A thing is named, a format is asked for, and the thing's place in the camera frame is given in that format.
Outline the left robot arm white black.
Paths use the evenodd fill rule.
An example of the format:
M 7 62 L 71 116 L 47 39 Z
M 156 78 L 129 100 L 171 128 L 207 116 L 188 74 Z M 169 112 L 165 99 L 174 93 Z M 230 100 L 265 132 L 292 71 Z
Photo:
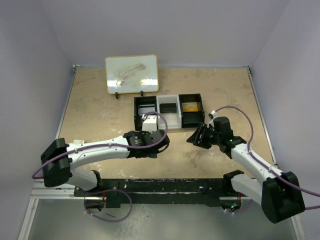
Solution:
M 103 141 L 67 144 L 64 138 L 54 140 L 40 159 L 44 185 L 47 188 L 73 185 L 98 196 L 103 191 L 100 174 L 84 170 L 83 165 L 112 159 L 156 158 L 170 144 L 166 131 L 129 131 Z

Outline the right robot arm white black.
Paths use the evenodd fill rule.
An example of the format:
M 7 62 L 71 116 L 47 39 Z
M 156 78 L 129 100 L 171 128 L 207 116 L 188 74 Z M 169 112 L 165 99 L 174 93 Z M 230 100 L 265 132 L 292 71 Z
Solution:
M 194 146 L 210 149 L 213 145 L 230 159 L 243 166 L 252 176 L 242 171 L 226 173 L 222 190 L 228 196 L 237 192 L 259 204 L 267 219 L 276 224 L 306 209 L 297 176 L 283 172 L 254 156 L 247 142 L 235 136 L 227 117 L 216 117 L 210 124 L 201 123 L 186 140 Z

